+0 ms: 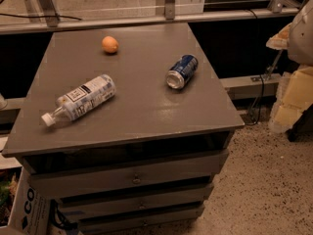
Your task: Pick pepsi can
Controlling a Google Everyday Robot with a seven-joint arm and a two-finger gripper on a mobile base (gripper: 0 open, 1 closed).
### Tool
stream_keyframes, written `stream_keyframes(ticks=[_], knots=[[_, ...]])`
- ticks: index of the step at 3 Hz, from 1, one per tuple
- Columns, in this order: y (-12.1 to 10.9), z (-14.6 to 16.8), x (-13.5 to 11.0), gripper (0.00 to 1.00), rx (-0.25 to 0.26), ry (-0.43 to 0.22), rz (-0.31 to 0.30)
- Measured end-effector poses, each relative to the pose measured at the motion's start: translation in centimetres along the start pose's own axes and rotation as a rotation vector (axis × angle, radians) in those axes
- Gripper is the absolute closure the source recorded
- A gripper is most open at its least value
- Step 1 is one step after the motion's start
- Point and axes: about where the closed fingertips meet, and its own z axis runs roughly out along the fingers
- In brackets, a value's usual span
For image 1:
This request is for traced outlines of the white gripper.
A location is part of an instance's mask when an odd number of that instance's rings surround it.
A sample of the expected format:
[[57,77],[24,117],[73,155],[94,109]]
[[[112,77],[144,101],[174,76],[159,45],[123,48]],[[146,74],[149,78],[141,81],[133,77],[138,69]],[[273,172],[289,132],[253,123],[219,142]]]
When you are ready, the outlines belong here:
[[289,58],[300,64],[293,73],[283,73],[268,122],[272,132],[284,133],[313,104],[313,67],[309,67],[313,66],[313,0],[304,5],[291,24],[270,37],[266,46],[288,49]]

